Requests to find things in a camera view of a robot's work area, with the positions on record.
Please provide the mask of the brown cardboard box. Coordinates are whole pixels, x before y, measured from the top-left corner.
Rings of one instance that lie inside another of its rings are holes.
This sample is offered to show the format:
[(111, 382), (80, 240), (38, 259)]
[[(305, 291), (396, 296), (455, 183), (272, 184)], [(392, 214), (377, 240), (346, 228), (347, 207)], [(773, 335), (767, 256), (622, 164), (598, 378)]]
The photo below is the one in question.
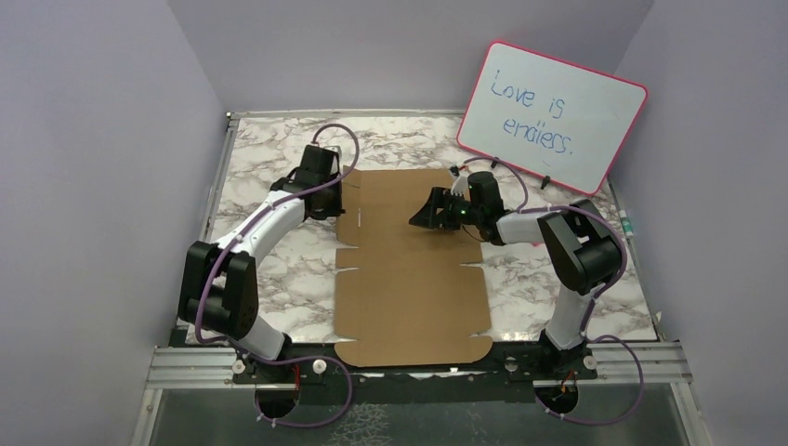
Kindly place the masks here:
[(480, 244), (461, 230), (409, 223), (432, 188), (451, 184), (442, 169), (354, 170), (344, 178), (334, 315), (343, 362), (462, 364), (491, 351)]

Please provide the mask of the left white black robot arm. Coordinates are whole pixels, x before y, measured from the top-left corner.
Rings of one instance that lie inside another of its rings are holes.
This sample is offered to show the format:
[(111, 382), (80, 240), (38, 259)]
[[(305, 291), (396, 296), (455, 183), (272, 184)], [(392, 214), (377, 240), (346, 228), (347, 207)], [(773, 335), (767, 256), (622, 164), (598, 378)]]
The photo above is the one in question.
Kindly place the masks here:
[(195, 242), (186, 254), (177, 315), (256, 356), (269, 381), (291, 373), (287, 334), (259, 314), (258, 263), (302, 222), (342, 214), (340, 154), (309, 144), (299, 166), (275, 181), (263, 203), (213, 243)]

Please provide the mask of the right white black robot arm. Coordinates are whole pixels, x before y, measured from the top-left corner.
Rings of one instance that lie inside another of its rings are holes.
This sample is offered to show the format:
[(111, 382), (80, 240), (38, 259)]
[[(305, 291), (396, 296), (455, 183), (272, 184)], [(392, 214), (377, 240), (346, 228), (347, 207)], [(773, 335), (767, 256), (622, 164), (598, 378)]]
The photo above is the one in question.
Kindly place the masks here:
[(511, 210), (505, 207), (491, 172), (452, 171), (451, 187), (434, 187), (409, 219), (428, 230), (473, 226), (497, 246), (545, 246), (560, 288), (552, 318), (540, 333), (536, 365), (550, 378), (569, 371), (587, 344), (585, 333), (596, 301), (623, 275), (627, 254), (621, 238), (583, 199), (571, 205)]

